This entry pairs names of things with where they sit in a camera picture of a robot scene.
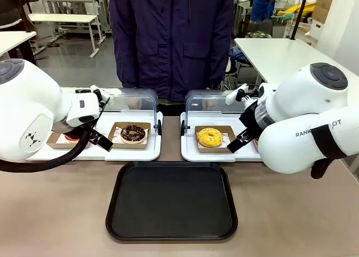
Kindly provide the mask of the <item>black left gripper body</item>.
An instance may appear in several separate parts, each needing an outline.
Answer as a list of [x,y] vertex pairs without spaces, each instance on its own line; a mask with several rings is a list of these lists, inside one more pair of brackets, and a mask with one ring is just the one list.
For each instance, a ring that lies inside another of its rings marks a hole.
[[90,132],[90,129],[96,125],[97,121],[97,119],[94,119],[75,127],[70,126],[66,120],[61,120],[53,125],[52,131],[57,134],[64,134],[71,139],[80,139],[84,132]]

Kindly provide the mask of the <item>brown cardboard donut tray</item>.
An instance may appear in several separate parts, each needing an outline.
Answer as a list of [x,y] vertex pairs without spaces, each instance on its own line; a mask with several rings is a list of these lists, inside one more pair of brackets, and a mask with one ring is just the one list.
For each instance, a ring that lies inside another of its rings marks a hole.
[[112,141],[113,133],[115,131],[116,127],[124,128],[127,125],[139,125],[143,128],[146,128],[148,130],[146,139],[141,144],[114,144],[113,143],[113,149],[145,149],[148,144],[148,140],[151,134],[151,124],[148,122],[115,122],[112,126],[112,129],[110,130],[108,139]]
[[[197,139],[197,132],[199,132],[200,130],[204,129],[204,128],[215,128],[218,129],[222,134],[223,134],[223,142],[220,146],[216,147],[216,148],[206,148],[204,146],[202,146]],[[230,126],[219,126],[219,125],[215,125],[215,126],[196,126],[195,127],[195,138],[196,138],[196,142],[197,142],[197,148],[199,153],[204,153],[204,154],[228,154],[230,153],[229,149],[227,148],[227,145],[233,141],[235,139],[235,135],[234,132],[232,130],[232,128]]]
[[73,149],[76,144],[67,144],[64,141],[64,134],[51,133],[47,145],[49,145],[52,149]]

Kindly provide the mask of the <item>chocolate sprinkled donut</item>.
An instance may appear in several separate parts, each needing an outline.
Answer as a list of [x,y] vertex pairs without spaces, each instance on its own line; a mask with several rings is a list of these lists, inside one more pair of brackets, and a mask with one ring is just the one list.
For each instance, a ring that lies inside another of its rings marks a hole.
[[125,144],[141,144],[147,137],[148,130],[139,125],[127,125],[120,131],[120,137]]

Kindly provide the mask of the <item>yellow glazed donut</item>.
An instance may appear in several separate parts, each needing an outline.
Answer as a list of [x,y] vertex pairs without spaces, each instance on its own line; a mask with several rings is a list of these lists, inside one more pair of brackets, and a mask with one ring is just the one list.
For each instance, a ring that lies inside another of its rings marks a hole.
[[198,142],[206,148],[216,148],[223,142],[223,134],[215,128],[204,128],[197,132]]

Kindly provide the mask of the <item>white red paper liner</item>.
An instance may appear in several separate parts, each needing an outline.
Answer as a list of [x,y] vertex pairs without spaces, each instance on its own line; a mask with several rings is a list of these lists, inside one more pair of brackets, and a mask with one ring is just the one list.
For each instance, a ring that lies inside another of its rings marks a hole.
[[122,128],[116,127],[113,133],[112,142],[114,144],[123,144],[122,136],[121,136]]

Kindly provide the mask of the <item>white display case base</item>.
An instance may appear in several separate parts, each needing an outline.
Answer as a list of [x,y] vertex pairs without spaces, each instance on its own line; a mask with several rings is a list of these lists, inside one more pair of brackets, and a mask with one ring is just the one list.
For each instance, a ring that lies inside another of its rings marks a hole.
[[254,142],[250,142],[235,153],[228,154],[202,154],[199,153],[195,138],[195,129],[181,135],[181,154],[190,162],[260,162],[261,158],[257,152]]
[[145,149],[116,149],[112,148],[110,152],[100,148],[97,145],[90,144],[76,160],[106,160],[106,161],[151,161],[157,159],[160,154],[162,137],[158,135],[154,125],[157,122],[163,122],[161,112],[154,113],[152,110],[122,110],[120,112],[103,112],[96,124],[96,130],[108,137],[112,126],[116,122],[125,122],[127,124],[150,123],[150,135]]

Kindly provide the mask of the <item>clear display case lid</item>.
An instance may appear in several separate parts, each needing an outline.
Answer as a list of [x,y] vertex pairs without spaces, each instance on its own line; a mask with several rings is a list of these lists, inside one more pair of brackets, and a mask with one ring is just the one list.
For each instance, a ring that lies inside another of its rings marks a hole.
[[116,122],[150,123],[150,129],[162,134],[163,115],[159,112],[158,97],[151,89],[104,88],[110,97],[100,116],[96,129],[109,134]]
[[231,91],[191,90],[186,95],[186,109],[181,114],[181,135],[193,131],[196,126],[230,126],[235,134],[245,127],[239,117],[245,111],[242,102],[231,105],[225,97]]

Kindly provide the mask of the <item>blue office chair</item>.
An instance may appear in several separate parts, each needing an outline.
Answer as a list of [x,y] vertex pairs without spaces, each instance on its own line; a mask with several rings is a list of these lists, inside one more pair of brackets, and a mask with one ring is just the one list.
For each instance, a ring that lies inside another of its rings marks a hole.
[[247,59],[244,52],[239,47],[233,47],[229,51],[229,59],[225,69],[224,87],[232,90],[238,87],[238,76],[242,68],[252,67],[251,62]]

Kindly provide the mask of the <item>large white table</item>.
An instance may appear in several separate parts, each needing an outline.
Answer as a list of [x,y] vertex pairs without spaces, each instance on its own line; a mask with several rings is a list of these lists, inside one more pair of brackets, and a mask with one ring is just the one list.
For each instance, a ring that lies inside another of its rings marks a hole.
[[236,38],[234,42],[256,70],[256,85],[262,81],[278,85],[311,63],[334,63],[328,56],[298,39]]

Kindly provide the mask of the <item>colourful patterned bag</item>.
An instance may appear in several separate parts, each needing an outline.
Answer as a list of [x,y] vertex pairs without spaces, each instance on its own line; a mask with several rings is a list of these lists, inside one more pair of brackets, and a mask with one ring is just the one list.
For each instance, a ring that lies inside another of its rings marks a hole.
[[254,32],[248,32],[245,35],[245,38],[265,38],[265,39],[271,39],[272,36],[268,33],[262,32],[262,31],[254,31]]

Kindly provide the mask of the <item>person in navy blue jacket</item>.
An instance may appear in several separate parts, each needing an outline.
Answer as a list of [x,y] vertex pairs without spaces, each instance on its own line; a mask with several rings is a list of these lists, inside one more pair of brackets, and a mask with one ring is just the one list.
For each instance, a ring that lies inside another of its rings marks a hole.
[[165,116],[191,90],[220,87],[229,59],[234,0],[109,0],[117,77],[151,89]]

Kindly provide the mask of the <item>small white box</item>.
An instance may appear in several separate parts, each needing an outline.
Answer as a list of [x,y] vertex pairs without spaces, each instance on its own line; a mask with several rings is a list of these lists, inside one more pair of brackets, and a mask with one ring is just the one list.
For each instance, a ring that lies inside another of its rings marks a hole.
[[312,18],[309,19],[309,23],[310,23],[309,36],[314,38],[315,40],[319,40],[324,24]]

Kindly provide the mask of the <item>black slanted pole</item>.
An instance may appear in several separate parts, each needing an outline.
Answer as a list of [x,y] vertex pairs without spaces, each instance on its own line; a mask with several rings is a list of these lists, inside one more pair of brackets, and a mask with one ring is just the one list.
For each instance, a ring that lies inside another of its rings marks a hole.
[[302,17],[302,14],[303,14],[303,11],[304,11],[304,8],[305,8],[305,5],[306,5],[306,1],[307,0],[302,0],[301,7],[300,7],[300,10],[298,12],[296,22],[295,22],[295,25],[294,25],[293,30],[292,30],[290,40],[295,40],[296,32],[297,32],[297,29],[298,29],[299,24],[300,24],[300,20],[301,20],[301,17]]

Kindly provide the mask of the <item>white bench table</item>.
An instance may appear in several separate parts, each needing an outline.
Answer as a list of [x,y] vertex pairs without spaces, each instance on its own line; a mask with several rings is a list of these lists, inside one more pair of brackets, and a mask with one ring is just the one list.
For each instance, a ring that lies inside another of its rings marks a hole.
[[105,35],[102,34],[100,28],[100,22],[97,15],[79,15],[79,14],[56,14],[56,13],[30,13],[29,19],[32,22],[57,22],[57,23],[83,23],[87,24],[89,28],[89,34],[91,39],[91,44],[93,52],[90,55],[90,58],[94,58],[99,52],[99,48],[95,46],[94,34],[92,31],[92,24],[95,24],[98,29],[99,41],[98,44],[101,45],[105,40]]

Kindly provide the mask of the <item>white table with black legs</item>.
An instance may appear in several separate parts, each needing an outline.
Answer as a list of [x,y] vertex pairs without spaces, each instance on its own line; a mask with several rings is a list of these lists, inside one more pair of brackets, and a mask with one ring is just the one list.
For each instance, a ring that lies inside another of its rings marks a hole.
[[37,65],[29,40],[36,36],[35,31],[0,31],[0,59],[8,59],[9,51],[26,45],[25,59]]

